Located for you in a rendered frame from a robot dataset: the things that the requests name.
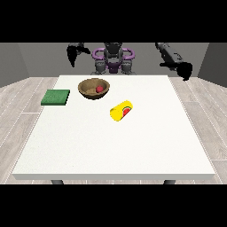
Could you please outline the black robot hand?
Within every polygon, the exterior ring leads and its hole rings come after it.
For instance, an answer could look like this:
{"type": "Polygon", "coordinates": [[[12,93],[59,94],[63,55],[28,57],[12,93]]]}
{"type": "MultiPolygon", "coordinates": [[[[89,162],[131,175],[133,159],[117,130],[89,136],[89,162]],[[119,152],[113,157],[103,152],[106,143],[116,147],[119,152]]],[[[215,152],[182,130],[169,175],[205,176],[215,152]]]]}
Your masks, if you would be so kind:
{"type": "Polygon", "coordinates": [[[183,78],[184,81],[188,81],[192,75],[192,64],[188,62],[178,63],[160,63],[161,67],[174,68],[177,74],[183,78]]]}
{"type": "Polygon", "coordinates": [[[72,67],[74,67],[77,57],[82,53],[90,54],[90,50],[84,46],[84,43],[70,43],[67,46],[67,58],[72,67]]]}

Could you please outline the brown wooden bowl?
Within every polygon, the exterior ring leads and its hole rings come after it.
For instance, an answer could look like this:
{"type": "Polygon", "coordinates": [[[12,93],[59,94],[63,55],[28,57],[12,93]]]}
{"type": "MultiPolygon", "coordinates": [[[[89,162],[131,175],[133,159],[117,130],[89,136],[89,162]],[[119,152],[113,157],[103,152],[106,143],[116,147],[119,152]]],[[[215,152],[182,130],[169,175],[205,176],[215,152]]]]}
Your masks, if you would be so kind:
{"type": "Polygon", "coordinates": [[[110,89],[110,84],[104,79],[90,78],[81,81],[78,84],[78,91],[87,99],[100,99],[102,98],[110,89]],[[96,88],[101,86],[102,91],[96,92],[96,88]]]}

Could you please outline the green square pad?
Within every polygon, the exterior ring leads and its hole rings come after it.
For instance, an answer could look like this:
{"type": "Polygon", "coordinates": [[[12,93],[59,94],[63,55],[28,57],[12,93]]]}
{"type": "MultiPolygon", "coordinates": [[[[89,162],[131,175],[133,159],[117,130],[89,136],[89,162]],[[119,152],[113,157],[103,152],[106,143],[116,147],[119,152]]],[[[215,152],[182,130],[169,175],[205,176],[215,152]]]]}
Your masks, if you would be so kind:
{"type": "Polygon", "coordinates": [[[41,101],[42,106],[64,106],[70,90],[47,90],[41,101]]]}

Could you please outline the yellow cup with melon print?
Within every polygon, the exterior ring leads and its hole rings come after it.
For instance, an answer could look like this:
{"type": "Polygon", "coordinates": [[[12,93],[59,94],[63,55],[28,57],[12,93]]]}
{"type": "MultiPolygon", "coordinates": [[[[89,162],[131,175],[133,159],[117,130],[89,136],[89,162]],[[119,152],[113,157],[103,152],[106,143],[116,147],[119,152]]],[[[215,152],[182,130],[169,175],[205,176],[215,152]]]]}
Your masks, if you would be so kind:
{"type": "Polygon", "coordinates": [[[120,121],[131,109],[133,105],[128,101],[123,101],[110,110],[110,116],[115,121],[120,121]]]}

